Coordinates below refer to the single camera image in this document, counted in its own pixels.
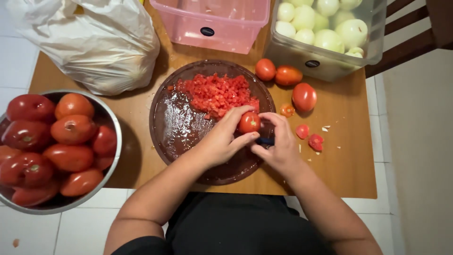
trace white plastic bag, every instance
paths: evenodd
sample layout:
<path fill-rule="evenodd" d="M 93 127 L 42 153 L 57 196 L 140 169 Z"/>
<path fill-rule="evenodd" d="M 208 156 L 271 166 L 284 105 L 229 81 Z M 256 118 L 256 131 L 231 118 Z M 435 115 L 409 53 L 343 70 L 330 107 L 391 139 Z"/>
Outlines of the white plastic bag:
<path fill-rule="evenodd" d="M 7 9 L 19 33 L 92 93 L 149 84 L 160 44 L 138 0 L 9 0 Z"/>

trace person's left hand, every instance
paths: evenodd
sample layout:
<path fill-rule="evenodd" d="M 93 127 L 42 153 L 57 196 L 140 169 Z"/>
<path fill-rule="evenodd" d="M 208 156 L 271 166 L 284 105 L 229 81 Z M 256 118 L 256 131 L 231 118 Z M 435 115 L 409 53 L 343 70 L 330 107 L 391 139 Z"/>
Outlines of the person's left hand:
<path fill-rule="evenodd" d="M 260 137 L 258 132 L 247 133 L 236 139 L 233 136 L 242 115 L 253 110 L 250 105 L 231 109 L 190 151 L 207 164 L 207 169 L 227 162 L 237 151 Z"/>

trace wooden table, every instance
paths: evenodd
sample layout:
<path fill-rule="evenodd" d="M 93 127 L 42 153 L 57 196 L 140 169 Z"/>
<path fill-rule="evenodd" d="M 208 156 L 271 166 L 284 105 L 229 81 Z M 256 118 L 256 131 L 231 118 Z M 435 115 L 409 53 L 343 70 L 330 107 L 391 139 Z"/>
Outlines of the wooden table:
<path fill-rule="evenodd" d="M 119 96 L 101 97 L 118 117 L 123 133 L 121 157 L 106 187 L 138 188 L 165 168 L 151 141 L 148 118 L 154 92 L 168 75 L 179 67 L 201 59 L 224 59 L 254 71 L 255 63 L 262 56 L 270 26 L 269 23 L 261 30 L 248 55 L 236 54 L 171 43 L 157 11 L 148 2 L 145 8 L 160 38 L 160 54 L 149 86 Z M 303 81 L 316 89 L 318 103 L 311 114 L 292 116 L 289 122 L 293 128 L 302 123 L 309 125 L 310 133 L 322 135 L 325 142 L 323 152 L 317 155 L 309 148 L 307 140 L 298 140 L 301 144 L 300 157 L 311 159 L 309 165 L 338 196 L 377 198 L 364 70 L 360 69 L 334 83 L 311 77 L 304 77 Z M 64 75 L 45 54 L 40 53 L 30 93 L 58 88 L 86 90 Z M 291 102 L 292 90 L 274 85 L 269 91 L 277 109 L 282 103 Z M 328 132 L 321 131 L 321 127 L 328 125 L 331 126 Z M 195 184 L 192 190 L 292 194 L 283 179 L 266 164 L 237 183 L 225 186 Z"/>

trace wooden chair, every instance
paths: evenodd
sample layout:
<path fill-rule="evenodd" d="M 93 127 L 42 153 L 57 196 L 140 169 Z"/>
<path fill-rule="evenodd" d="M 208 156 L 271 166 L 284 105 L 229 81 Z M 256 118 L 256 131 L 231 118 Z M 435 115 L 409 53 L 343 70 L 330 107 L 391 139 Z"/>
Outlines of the wooden chair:
<path fill-rule="evenodd" d="M 387 6 L 386 17 L 392 16 L 413 1 L 415 0 L 394 1 Z M 384 35 L 426 17 L 431 20 L 431 28 L 384 52 L 379 63 L 366 66 L 367 78 L 435 49 L 453 49 L 453 0 L 426 0 L 425 6 L 387 24 Z"/>

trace person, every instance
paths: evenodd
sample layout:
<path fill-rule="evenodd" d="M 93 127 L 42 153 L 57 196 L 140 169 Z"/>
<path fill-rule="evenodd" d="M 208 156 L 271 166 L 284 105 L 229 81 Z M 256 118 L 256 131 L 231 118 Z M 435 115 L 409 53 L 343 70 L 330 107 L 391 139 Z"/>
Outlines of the person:
<path fill-rule="evenodd" d="M 259 114 L 275 126 L 269 149 L 253 143 L 257 132 L 234 139 L 241 116 L 251 110 L 230 110 L 196 146 L 134 192 L 111 225 L 104 255 L 381 255 L 361 219 L 300 159 L 285 117 Z M 282 196 L 188 192 L 207 169 L 244 146 L 286 180 L 308 220 Z"/>

